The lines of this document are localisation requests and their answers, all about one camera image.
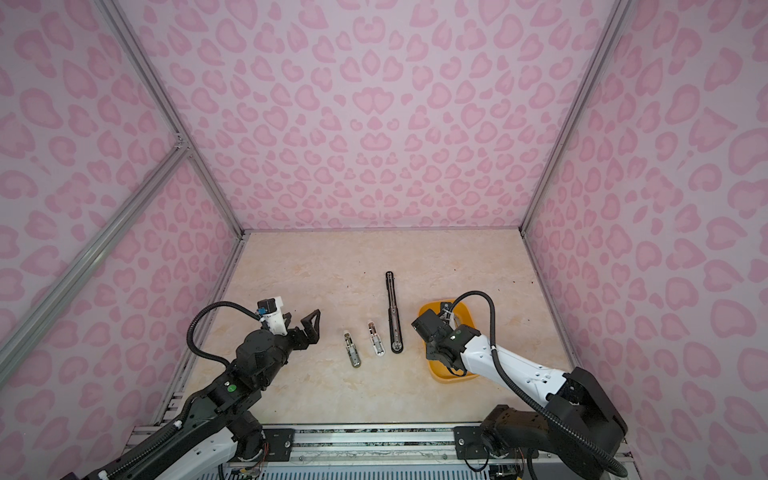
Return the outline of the yellow plastic tray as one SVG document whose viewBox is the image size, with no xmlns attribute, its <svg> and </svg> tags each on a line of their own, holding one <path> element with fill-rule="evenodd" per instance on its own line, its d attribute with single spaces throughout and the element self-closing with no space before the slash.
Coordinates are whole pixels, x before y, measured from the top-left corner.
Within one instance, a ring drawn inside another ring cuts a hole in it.
<svg viewBox="0 0 768 480">
<path fill-rule="evenodd" d="M 421 307 L 419 314 L 425 311 L 434 311 L 440 314 L 440 303 L 451 300 L 433 301 Z M 453 309 L 459 325 L 453 329 L 450 327 L 450 335 L 441 342 L 425 344 L 425 355 L 428 361 L 432 377 L 440 383 L 455 383 L 470 380 L 476 377 L 463 369 L 458 348 L 464 346 L 466 341 L 461 339 L 461 334 L 468 330 L 476 329 L 470 310 L 463 304 Z"/>
</svg>

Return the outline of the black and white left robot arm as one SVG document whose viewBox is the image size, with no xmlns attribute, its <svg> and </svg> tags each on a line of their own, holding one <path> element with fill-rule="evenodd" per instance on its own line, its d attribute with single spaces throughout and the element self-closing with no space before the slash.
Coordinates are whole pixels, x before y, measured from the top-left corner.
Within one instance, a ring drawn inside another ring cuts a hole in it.
<svg viewBox="0 0 768 480">
<path fill-rule="evenodd" d="M 321 311 L 316 309 L 291 327 L 291 316 L 275 300 L 250 310 L 230 301 L 204 307 L 187 330 L 187 347 L 195 356 L 221 364 L 224 371 L 191 394 L 180 412 L 150 437 L 115 460 L 94 469 L 87 479 L 196 479 L 232 460 L 264 460 L 267 439 L 250 409 L 287 365 L 295 351 L 320 339 Z M 235 359 L 202 350 L 194 340 L 197 324 L 209 312 L 230 308 L 261 323 L 236 348 Z"/>
</svg>

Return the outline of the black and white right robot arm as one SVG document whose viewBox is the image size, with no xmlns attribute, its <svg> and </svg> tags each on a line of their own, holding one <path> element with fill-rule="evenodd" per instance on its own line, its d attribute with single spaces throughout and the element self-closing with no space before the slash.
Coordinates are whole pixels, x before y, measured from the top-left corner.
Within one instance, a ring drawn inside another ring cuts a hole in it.
<svg viewBox="0 0 768 480">
<path fill-rule="evenodd" d="M 505 458 L 530 451 L 556 455 L 583 479 L 628 476 L 615 459 L 628 427 L 592 373 L 548 368 L 495 346 L 473 327 L 453 328 L 432 310 L 412 327 L 425 342 L 426 358 L 450 372 L 474 374 L 511 390 L 528 407 L 498 405 L 477 428 L 471 447 Z"/>
</svg>

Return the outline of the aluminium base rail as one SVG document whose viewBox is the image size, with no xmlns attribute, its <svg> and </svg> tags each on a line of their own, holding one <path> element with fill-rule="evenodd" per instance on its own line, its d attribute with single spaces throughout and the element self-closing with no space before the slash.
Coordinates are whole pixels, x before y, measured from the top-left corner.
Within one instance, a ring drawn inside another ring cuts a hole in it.
<svg viewBox="0 0 768 480">
<path fill-rule="evenodd" d="M 228 430 L 159 473 L 161 479 L 573 479 L 555 454 L 485 452 L 476 423 L 273 424 L 264 453 L 236 457 Z"/>
</svg>

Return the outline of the aluminium frame bar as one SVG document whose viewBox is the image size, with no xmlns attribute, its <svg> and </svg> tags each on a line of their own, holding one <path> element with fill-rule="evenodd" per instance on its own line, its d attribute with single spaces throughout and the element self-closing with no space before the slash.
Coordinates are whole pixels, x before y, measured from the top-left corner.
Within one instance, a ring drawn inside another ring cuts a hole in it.
<svg viewBox="0 0 768 480">
<path fill-rule="evenodd" d="M 40 301 L 22 317 L 20 325 L 1 346 L 1 384 L 6 385 L 62 311 L 79 294 L 95 271 L 120 243 L 156 195 L 188 157 L 189 144 L 179 142 L 161 164 L 150 172 L 105 226 L 69 263 Z"/>
</svg>

